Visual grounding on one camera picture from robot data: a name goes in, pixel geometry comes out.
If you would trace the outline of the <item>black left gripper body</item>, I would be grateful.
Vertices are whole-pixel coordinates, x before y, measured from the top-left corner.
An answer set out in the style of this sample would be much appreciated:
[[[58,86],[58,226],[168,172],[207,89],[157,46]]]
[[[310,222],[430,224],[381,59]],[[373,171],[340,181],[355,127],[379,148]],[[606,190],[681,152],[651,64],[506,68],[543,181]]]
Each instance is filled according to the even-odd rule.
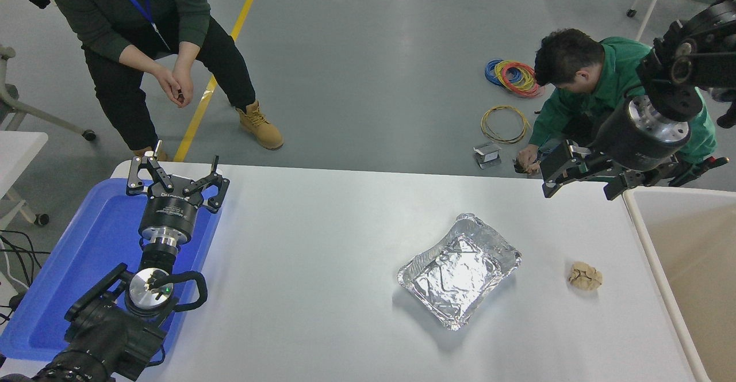
[[[148,186],[147,204],[139,225],[139,235],[148,241],[153,240],[154,230],[168,229],[169,235],[177,243],[191,240],[197,211],[203,198],[200,192],[184,195],[184,189],[191,190],[194,181],[188,178],[172,178],[174,190],[166,191],[163,183],[153,182]]]

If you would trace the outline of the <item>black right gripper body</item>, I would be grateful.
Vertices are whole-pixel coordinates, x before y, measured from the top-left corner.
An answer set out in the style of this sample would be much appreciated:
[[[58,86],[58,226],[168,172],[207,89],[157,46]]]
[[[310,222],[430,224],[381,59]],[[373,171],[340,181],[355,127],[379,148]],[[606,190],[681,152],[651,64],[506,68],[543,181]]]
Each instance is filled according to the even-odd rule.
[[[600,125],[592,148],[625,168],[647,171],[687,142],[687,122],[665,117],[650,101],[626,101]]]

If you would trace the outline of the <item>crouching person's right hand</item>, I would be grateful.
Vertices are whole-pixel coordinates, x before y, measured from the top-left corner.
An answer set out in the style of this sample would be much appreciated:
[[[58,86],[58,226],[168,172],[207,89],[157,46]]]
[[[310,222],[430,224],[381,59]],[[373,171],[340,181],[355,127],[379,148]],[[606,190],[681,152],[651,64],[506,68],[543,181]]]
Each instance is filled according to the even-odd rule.
[[[529,144],[517,154],[515,169],[518,173],[536,174],[541,169],[538,160],[539,146]]]

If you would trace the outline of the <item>standing person's right hand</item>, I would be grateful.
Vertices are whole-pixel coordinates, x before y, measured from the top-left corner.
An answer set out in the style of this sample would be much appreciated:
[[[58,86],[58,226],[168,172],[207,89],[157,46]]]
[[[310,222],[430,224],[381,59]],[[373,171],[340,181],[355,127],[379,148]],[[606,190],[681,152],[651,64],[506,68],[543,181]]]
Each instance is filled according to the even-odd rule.
[[[173,73],[169,69],[160,66],[153,72],[153,75],[169,100],[179,108],[184,107],[185,97]]]

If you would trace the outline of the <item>standing person's left hand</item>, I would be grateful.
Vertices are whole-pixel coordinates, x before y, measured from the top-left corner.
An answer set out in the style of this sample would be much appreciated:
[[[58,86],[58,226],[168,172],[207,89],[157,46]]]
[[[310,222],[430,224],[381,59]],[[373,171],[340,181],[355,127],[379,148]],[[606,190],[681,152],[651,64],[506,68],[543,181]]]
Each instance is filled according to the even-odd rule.
[[[177,89],[174,90],[174,99],[176,100],[179,108],[184,108],[192,101],[194,96],[194,84],[192,83],[191,78],[191,64],[186,65],[176,63],[172,74],[177,83]]]

